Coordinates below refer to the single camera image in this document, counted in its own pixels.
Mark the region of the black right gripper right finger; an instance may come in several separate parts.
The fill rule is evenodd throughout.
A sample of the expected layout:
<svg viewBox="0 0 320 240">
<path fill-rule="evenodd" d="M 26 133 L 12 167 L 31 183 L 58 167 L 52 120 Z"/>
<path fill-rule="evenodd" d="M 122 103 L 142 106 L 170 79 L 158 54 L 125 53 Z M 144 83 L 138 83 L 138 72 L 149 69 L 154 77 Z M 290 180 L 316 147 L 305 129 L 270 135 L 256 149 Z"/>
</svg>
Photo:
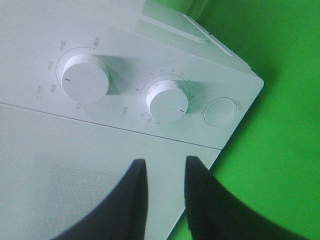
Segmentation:
<svg viewBox="0 0 320 240">
<path fill-rule="evenodd" d="M 185 161 L 184 201 L 194 240 L 304 240 L 229 192 L 197 156 Z"/>
</svg>

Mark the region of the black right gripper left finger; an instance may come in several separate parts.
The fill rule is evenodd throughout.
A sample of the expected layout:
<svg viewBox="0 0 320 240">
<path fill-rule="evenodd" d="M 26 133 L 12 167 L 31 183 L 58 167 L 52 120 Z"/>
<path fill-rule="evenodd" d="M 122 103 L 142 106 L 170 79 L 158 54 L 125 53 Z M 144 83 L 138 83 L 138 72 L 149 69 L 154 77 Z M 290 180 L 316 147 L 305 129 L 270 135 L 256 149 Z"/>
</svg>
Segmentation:
<svg viewBox="0 0 320 240">
<path fill-rule="evenodd" d="M 143 240 L 148 215 L 144 159 L 135 159 L 109 195 L 55 240 Z"/>
</svg>

